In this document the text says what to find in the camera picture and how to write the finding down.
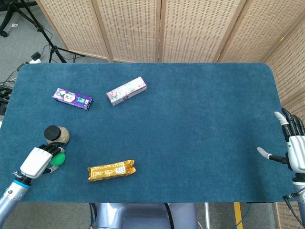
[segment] metal pole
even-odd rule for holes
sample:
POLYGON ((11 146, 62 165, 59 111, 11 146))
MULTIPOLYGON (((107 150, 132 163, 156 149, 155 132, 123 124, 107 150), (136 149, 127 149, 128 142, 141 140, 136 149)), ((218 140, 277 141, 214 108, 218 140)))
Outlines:
POLYGON ((209 203, 206 202, 204 203, 204 212, 205 212, 205 229, 211 229, 209 203))

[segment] gold wrapped snack bar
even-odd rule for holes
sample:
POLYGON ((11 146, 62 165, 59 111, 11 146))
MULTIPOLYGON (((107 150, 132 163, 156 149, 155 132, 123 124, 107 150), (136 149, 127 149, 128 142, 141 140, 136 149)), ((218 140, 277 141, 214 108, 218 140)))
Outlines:
POLYGON ((136 171, 135 167, 133 167, 133 164, 134 160, 128 160, 109 165, 89 167, 88 181, 96 181, 130 175, 136 171))

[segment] robotic arm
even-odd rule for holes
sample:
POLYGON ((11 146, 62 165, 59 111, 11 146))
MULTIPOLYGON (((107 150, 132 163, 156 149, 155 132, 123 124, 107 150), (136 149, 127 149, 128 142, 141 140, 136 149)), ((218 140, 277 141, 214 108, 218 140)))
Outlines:
POLYGON ((295 177, 293 178, 295 193, 283 196, 283 199, 296 219, 305 228, 305 128, 300 118, 290 114, 284 108, 282 108, 282 112, 285 116, 279 112, 275 112, 274 114, 279 120, 284 133, 287 145, 285 157, 272 155, 260 147, 257 150, 263 157, 287 164, 288 168, 295 172, 295 177), (289 199, 295 197, 297 197, 302 221, 296 216, 289 203, 289 199))
POLYGON ((59 153, 64 153, 64 149, 58 145, 52 145, 52 143, 35 147, 21 165, 21 174, 19 174, 19 171, 13 173, 15 179, 0 199, 0 229, 3 227, 6 218, 30 188, 32 179, 37 179, 42 174, 52 173, 57 169, 58 163, 53 163, 50 168, 47 168, 47 166, 49 163, 52 164, 51 160, 53 158, 60 156, 59 153))

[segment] green ball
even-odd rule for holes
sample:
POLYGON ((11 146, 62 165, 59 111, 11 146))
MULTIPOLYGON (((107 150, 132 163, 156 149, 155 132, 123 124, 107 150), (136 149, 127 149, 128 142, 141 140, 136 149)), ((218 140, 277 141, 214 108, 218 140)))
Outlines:
POLYGON ((64 153, 59 153, 55 157, 52 158, 50 164, 53 166, 60 166, 64 163, 66 156, 64 153))

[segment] woven room divider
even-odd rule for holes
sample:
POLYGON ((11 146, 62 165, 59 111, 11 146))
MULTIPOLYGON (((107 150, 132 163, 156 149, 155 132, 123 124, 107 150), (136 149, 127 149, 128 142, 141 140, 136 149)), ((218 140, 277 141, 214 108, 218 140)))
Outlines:
POLYGON ((219 61, 261 62, 304 9, 304 0, 248 0, 219 61))
POLYGON ((68 50, 110 62, 260 62, 304 0, 37 0, 68 50))
POLYGON ((305 121, 305 14, 265 62, 282 105, 305 121))

